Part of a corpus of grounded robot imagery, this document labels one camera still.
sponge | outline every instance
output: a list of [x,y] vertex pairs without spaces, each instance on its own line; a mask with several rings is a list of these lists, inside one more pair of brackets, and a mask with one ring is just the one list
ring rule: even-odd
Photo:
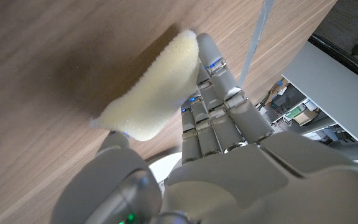
[[91,126],[121,131],[138,141],[156,136],[196,89],[198,43],[191,30],[179,33],[140,80],[111,102]]

cardboard box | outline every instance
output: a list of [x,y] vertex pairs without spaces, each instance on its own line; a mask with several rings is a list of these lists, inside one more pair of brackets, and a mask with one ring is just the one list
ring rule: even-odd
[[282,89],[284,89],[285,87],[287,87],[287,85],[288,85],[288,81],[287,81],[286,79],[284,79],[283,81],[281,81],[281,79],[280,79],[278,82],[276,82],[276,84],[274,84],[274,86],[270,89],[271,94],[270,94],[270,96],[268,97],[268,99],[267,99],[265,105],[266,105],[267,103],[270,103],[270,102],[273,100],[273,98],[274,98],[275,96],[277,96],[277,93],[278,93],[279,91],[281,91]]
[[305,109],[302,113],[295,116],[293,119],[298,122],[300,126],[306,124],[311,121],[313,118],[317,116],[317,113],[314,111],[310,111],[309,109]]

robotic hand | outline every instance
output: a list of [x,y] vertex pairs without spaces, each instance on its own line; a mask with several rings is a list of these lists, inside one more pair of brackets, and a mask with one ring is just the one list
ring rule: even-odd
[[273,135],[212,38],[197,40],[199,91],[181,107],[183,165],[163,198],[126,135],[111,132],[52,223],[358,223],[358,165],[297,134]]

floor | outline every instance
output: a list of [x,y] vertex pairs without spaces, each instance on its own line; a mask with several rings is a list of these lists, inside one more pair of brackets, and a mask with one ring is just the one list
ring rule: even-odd
[[338,0],[315,33],[351,54],[358,44],[358,0]]
[[[336,0],[275,0],[244,91],[260,101]],[[107,135],[89,128],[181,30],[213,36],[238,78],[262,0],[0,1],[0,223],[48,223]],[[143,158],[181,144],[177,114]]]

wooden table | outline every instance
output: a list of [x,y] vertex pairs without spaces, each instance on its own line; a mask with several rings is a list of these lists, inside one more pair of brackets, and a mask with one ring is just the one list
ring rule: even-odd
[[[275,0],[244,85],[264,97],[336,0]],[[47,223],[107,134],[89,128],[181,30],[213,36],[239,76],[262,0],[0,1],[0,223]],[[144,158],[181,144],[177,114]]]

